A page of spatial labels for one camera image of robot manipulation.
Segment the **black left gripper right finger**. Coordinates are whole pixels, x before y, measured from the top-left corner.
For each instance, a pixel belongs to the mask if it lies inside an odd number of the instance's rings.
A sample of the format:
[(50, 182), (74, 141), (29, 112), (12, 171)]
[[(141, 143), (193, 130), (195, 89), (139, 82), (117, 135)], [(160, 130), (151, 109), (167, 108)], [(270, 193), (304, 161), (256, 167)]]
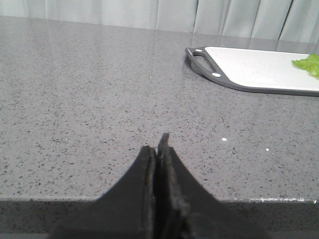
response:
[(181, 162), (164, 133), (156, 166), (158, 239), (262, 239), (264, 230), (209, 194)]

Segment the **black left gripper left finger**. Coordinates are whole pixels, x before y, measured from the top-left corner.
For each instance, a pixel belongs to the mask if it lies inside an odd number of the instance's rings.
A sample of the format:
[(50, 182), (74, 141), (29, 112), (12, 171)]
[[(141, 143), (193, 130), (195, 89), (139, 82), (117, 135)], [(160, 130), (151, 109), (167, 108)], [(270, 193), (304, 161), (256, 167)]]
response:
[(66, 217), (51, 239), (152, 239), (155, 150), (141, 148), (125, 175), (101, 198)]

